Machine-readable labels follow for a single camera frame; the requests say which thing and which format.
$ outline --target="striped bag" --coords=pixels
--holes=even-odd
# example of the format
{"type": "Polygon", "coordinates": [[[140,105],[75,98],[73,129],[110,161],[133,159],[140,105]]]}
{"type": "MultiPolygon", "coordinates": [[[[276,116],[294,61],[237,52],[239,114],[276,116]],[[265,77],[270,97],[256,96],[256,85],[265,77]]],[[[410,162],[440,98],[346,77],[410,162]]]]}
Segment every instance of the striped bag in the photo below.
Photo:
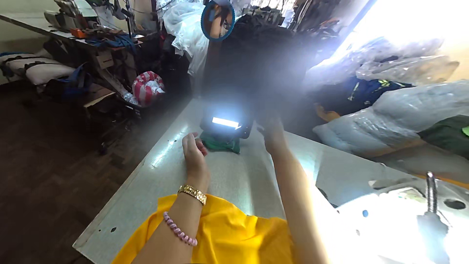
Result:
{"type": "Polygon", "coordinates": [[[134,96],[143,107],[151,105],[162,93],[165,93],[164,90],[165,85],[163,80],[152,71],[147,71],[137,76],[132,85],[134,96]]]}

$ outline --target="gold wristwatch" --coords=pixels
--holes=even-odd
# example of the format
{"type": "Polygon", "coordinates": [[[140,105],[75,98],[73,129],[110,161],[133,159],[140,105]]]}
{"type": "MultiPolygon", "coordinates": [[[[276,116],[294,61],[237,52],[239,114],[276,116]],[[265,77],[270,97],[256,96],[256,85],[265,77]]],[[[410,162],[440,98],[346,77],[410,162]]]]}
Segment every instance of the gold wristwatch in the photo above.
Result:
{"type": "Polygon", "coordinates": [[[194,187],[192,187],[190,185],[183,185],[183,186],[179,187],[179,191],[177,192],[177,194],[179,194],[181,192],[182,193],[187,193],[190,196],[196,198],[203,205],[205,205],[205,202],[207,201],[207,196],[205,196],[205,194],[203,194],[201,191],[195,189],[194,187]]]}

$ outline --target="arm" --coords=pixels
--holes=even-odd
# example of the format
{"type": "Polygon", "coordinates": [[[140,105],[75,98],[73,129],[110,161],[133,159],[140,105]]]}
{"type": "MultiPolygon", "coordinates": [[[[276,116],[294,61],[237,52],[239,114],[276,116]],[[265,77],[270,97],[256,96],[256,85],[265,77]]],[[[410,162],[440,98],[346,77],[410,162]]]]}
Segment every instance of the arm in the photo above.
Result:
{"type": "MultiPolygon", "coordinates": [[[[204,156],[207,149],[197,133],[189,133],[182,139],[182,148],[187,167],[186,184],[206,193],[210,183],[210,172],[204,156]]],[[[168,215],[189,237],[195,238],[199,226],[202,204],[186,193],[180,193],[168,211],[168,215]]],[[[180,264],[190,263],[192,246],[182,242],[173,230],[161,222],[142,250],[135,257],[133,264],[180,264]]]]}
{"type": "Polygon", "coordinates": [[[271,154],[280,196],[295,248],[302,263],[330,263],[313,213],[313,196],[318,190],[308,181],[303,167],[288,148],[279,120],[268,120],[265,147],[271,154]]]}

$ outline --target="right hand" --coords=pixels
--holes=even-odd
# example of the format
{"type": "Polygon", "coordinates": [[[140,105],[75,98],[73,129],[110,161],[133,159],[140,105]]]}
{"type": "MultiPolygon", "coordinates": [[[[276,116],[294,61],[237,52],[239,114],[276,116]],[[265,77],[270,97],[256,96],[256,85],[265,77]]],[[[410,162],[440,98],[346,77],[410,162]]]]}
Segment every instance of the right hand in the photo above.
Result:
{"type": "Polygon", "coordinates": [[[210,171],[205,162],[205,156],[207,156],[208,151],[200,139],[195,139],[197,135],[197,132],[192,132],[182,139],[187,177],[188,179],[193,178],[197,181],[206,181],[210,179],[210,171]]]}
{"type": "Polygon", "coordinates": [[[257,130],[264,136],[265,149],[270,155],[281,155],[288,151],[283,124],[279,116],[269,116],[260,120],[263,128],[257,130]]]}

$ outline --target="white table surface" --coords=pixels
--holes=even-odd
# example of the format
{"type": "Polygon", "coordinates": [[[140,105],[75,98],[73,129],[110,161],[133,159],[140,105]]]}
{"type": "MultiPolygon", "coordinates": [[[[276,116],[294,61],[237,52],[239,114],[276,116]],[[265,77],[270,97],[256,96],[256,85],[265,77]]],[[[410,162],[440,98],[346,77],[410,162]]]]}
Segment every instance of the white table surface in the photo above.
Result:
{"type": "MultiPolygon", "coordinates": [[[[177,192],[186,178],[181,139],[188,132],[202,132],[202,112],[203,102],[193,99],[75,241],[76,250],[96,264],[112,262],[132,233],[157,209],[158,198],[177,192]]],[[[248,215],[285,218],[272,159],[255,127],[248,139],[241,140],[241,154],[214,152],[206,157],[212,173],[209,193],[248,215]]],[[[316,180],[336,205],[373,192],[369,180],[410,177],[288,132],[286,138],[311,181],[316,180]]]]}
{"type": "Polygon", "coordinates": [[[18,25],[20,27],[29,29],[36,33],[56,38],[62,41],[76,41],[78,45],[86,48],[94,48],[85,42],[84,39],[76,39],[71,33],[62,32],[54,28],[45,19],[44,13],[3,13],[0,14],[0,19],[6,22],[18,25]]]}

